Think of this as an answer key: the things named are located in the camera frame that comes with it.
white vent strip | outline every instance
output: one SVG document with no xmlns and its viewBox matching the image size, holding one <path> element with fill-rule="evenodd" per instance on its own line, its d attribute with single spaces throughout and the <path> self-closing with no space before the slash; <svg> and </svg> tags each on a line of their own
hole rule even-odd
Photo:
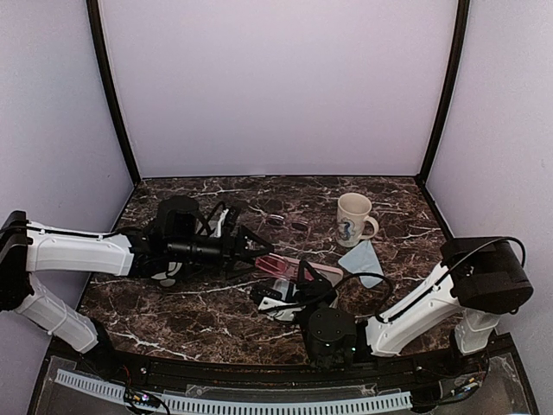
<svg viewBox="0 0 553 415">
<path fill-rule="evenodd" d="M 99 399 L 123 405 L 124 386 L 59 369 L 55 382 Z M 365 415 L 410 409 L 410 393 L 311 403 L 225 402 L 157 394 L 173 415 Z"/>
</svg>

marble table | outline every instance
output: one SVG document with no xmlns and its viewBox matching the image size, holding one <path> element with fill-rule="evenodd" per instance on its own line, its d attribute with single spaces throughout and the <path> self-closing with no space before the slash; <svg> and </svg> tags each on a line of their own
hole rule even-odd
<svg viewBox="0 0 553 415">
<path fill-rule="evenodd" d="M 157 203 L 188 195 L 207 214 L 217 201 L 243 207 L 240 223 L 257 230 L 266 214 L 307 220 L 304 234 L 270 231 L 262 236 L 276 253 L 337 266 L 347 252 L 334 242 L 338 197 L 359 192 L 373 202 L 380 232 L 372 240 L 387 277 L 396 284 L 388 305 L 406 296 L 441 260 L 442 231 L 414 180 L 409 177 L 275 176 L 151 179 L 138 185 L 118 227 L 143 227 Z M 231 281 L 217 272 L 193 275 L 170 288 L 150 279 L 93 275 L 80 311 L 104 323 L 117 349 L 177 360 L 238 364 L 301 364 L 307 361 L 298 329 L 259 315 L 248 297 L 258 279 Z M 339 308 L 369 316 L 385 294 L 379 284 L 367 290 L 358 280 L 340 289 Z M 454 316 L 416 338 L 403 351 L 415 354 L 448 346 Z"/>
</svg>

white panel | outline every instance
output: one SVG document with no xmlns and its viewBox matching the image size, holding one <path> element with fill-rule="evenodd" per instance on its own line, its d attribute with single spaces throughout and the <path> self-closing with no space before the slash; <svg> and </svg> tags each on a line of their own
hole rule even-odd
<svg viewBox="0 0 553 415">
<path fill-rule="evenodd" d="M 513 333 L 541 413 L 553 413 L 553 3 L 474 2 L 429 180 L 454 234 L 513 235 L 534 296 Z"/>
<path fill-rule="evenodd" d="M 0 2 L 0 226 L 14 209 L 48 225 L 111 228 L 131 183 L 111 124 L 86 2 Z M 86 276 L 41 281 L 75 305 Z M 26 413 L 49 338 L 0 314 L 1 413 Z"/>
<path fill-rule="evenodd" d="M 456 2 L 101 2 L 143 176 L 414 175 Z"/>
</svg>

mug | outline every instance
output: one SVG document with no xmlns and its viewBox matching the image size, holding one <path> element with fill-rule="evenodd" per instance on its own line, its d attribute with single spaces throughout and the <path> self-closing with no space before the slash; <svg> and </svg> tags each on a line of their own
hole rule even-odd
<svg viewBox="0 0 553 415">
<path fill-rule="evenodd" d="M 372 203 L 359 193 L 346 193 L 338 199 L 338 231 L 336 232 L 337 242 L 351 248 L 356 246 L 362 239 L 370 239 L 378 232 L 378 222 L 369 216 Z M 372 234 L 364 235 L 365 223 L 372 225 Z"/>
</svg>

mug handle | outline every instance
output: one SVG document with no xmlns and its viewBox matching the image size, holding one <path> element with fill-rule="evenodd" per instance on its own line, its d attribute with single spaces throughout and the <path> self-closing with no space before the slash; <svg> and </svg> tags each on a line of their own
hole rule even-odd
<svg viewBox="0 0 553 415">
<path fill-rule="evenodd" d="M 370 238 L 374 237 L 374 235 L 376 235 L 378 233 L 378 230 L 380 229 L 380 227 L 378 226 L 377 220 L 372 218 L 371 216 L 366 216 L 363 219 L 363 221 L 364 222 L 369 222 L 372 225 L 374 231 L 370 235 L 361 235 L 361 236 L 359 236 L 359 239 L 370 239 Z"/>
</svg>

